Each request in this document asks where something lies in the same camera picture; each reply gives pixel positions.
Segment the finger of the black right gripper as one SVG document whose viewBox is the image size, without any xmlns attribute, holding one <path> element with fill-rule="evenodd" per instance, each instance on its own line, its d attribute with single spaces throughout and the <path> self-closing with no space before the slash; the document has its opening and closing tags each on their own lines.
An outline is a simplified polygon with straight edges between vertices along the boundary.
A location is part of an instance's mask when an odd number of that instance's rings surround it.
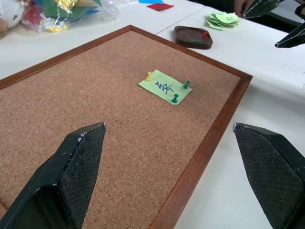
<svg viewBox="0 0 305 229">
<path fill-rule="evenodd" d="M 243 12 L 245 19 L 261 17 L 279 5 L 279 0 L 254 0 Z"/>
<path fill-rule="evenodd" d="M 301 24 L 275 44 L 276 48 L 292 48 L 305 43 L 305 23 Z"/>
</svg>

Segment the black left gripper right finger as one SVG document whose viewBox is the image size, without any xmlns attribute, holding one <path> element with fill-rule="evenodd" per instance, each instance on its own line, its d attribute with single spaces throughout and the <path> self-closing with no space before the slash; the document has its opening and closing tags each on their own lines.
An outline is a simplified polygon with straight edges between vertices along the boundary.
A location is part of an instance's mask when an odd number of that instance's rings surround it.
<svg viewBox="0 0 305 229">
<path fill-rule="evenodd" d="M 248 182 L 273 229 L 305 229 L 305 157 L 281 134 L 234 123 Z"/>
</svg>

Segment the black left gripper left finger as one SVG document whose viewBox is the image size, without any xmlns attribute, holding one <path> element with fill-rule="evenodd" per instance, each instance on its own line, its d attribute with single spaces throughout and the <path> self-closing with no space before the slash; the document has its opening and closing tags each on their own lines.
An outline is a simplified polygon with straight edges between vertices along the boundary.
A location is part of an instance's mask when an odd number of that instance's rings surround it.
<svg viewBox="0 0 305 229">
<path fill-rule="evenodd" d="M 0 229 L 81 229 L 96 184 L 105 133 L 105 123 L 69 133 L 0 219 Z"/>
</svg>

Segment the green note with blue writing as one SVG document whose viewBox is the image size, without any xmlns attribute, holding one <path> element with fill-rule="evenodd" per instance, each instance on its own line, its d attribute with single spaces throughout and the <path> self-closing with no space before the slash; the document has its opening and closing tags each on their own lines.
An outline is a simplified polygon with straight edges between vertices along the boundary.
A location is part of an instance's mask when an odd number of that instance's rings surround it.
<svg viewBox="0 0 305 229">
<path fill-rule="evenodd" d="M 173 105 L 179 105 L 180 102 L 192 91 L 190 86 L 188 89 L 183 89 L 185 83 L 181 83 L 156 69 L 152 72 L 152 79 L 150 81 L 144 79 L 139 82 L 138 85 Z M 179 95 L 176 104 L 172 103 L 175 94 Z"/>
</svg>

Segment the bystander's bare hand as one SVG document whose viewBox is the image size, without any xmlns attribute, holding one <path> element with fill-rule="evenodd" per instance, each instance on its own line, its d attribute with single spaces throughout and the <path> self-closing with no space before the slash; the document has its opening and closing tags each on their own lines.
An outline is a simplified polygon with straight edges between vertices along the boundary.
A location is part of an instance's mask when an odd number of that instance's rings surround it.
<svg viewBox="0 0 305 229">
<path fill-rule="evenodd" d="M 249 0 L 234 0 L 234 12 L 238 17 L 243 18 L 243 12 L 250 3 Z"/>
</svg>

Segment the pile of green notes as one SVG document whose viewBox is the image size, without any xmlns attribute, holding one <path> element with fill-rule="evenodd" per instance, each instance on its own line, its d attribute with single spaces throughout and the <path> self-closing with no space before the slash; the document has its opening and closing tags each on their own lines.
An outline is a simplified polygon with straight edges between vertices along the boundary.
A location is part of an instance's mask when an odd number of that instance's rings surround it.
<svg viewBox="0 0 305 229">
<path fill-rule="evenodd" d="M 235 13 L 212 12 L 206 17 L 206 25 L 220 31 L 237 26 L 239 21 Z"/>
</svg>

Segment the dark brown wooden tray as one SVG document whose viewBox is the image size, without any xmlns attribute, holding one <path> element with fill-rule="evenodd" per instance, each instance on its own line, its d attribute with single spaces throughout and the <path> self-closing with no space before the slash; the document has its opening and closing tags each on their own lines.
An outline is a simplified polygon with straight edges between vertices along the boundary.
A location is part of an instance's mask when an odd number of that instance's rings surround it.
<svg viewBox="0 0 305 229">
<path fill-rule="evenodd" d="M 207 32 L 208 37 L 203 38 L 203 33 Z M 186 48 L 208 50 L 213 45 L 213 40 L 209 32 L 205 29 L 188 27 L 188 26 L 175 26 L 174 28 L 175 42 Z M 199 39 L 200 43 L 191 42 L 191 40 Z"/>
</svg>

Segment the red paper sheet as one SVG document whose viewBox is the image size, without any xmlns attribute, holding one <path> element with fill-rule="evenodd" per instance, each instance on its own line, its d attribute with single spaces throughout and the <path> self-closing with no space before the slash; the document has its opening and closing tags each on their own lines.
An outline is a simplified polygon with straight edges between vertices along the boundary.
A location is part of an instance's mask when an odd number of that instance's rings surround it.
<svg viewBox="0 0 305 229">
<path fill-rule="evenodd" d="M 163 11 L 163 10 L 167 10 L 173 7 L 173 5 L 169 5 L 169 4 L 161 4 L 161 3 L 155 3 L 155 4 L 151 4 L 147 6 L 148 8 L 152 9 L 152 10 L 156 10 L 156 11 Z"/>
</svg>

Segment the clear plastic bag of supplies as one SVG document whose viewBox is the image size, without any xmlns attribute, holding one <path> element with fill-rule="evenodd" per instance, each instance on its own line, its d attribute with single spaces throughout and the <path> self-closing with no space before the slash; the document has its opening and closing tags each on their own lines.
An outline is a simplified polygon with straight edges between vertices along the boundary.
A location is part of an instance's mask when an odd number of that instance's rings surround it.
<svg viewBox="0 0 305 229">
<path fill-rule="evenodd" d="M 36 32 L 60 32 L 76 23 L 118 16 L 113 0 L 30 0 L 21 21 Z"/>
</svg>

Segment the white plush toy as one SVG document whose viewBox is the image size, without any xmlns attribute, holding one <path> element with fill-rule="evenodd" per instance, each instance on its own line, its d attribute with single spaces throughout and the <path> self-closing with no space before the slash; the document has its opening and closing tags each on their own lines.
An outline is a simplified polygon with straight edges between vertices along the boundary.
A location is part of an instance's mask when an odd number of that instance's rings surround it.
<svg viewBox="0 0 305 229">
<path fill-rule="evenodd" d="M 27 5 L 27 0 L 0 0 L 0 38 L 19 24 Z"/>
</svg>

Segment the cork board with wooden frame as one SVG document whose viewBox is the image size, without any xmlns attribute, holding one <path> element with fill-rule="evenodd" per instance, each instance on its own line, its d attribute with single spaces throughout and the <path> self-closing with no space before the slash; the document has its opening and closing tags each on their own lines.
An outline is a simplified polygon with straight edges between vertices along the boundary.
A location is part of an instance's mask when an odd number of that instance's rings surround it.
<svg viewBox="0 0 305 229">
<path fill-rule="evenodd" d="M 173 105 L 138 85 L 159 70 Z M 252 77 L 126 26 L 0 80 L 0 204 L 10 207 L 65 136 L 104 122 L 83 229 L 174 229 Z"/>
</svg>

